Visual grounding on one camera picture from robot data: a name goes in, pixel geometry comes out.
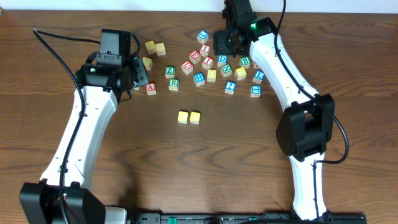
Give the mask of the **yellow O block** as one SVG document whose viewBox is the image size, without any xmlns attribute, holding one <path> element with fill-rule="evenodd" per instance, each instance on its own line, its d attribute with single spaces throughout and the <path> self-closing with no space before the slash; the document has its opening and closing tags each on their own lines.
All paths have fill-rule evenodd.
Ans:
<svg viewBox="0 0 398 224">
<path fill-rule="evenodd" d="M 190 114 L 190 123 L 199 124 L 200 123 L 201 113 L 192 111 Z"/>
</svg>

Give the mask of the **yellow C block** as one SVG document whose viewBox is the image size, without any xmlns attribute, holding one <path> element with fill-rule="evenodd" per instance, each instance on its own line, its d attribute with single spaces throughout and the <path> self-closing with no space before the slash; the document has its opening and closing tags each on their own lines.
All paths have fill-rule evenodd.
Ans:
<svg viewBox="0 0 398 224">
<path fill-rule="evenodd" d="M 179 111 L 177 120 L 178 120 L 179 123 L 187 124 L 188 116 L 189 116 L 189 112 L 187 112 L 187 111 Z"/>
</svg>

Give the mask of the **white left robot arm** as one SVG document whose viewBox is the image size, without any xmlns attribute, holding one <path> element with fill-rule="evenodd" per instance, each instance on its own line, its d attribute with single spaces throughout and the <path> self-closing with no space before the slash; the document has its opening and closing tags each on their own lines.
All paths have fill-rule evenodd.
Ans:
<svg viewBox="0 0 398 224">
<path fill-rule="evenodd" d="M 26 182 L 20 202 L 29 223 L 127 223 L 127 210 L 92 194 L 95 162 L 121 95 L 148 83 L 139 57 L 122 65 L 86 63 L 59 147 L 38 183 Z"/>
</svg>

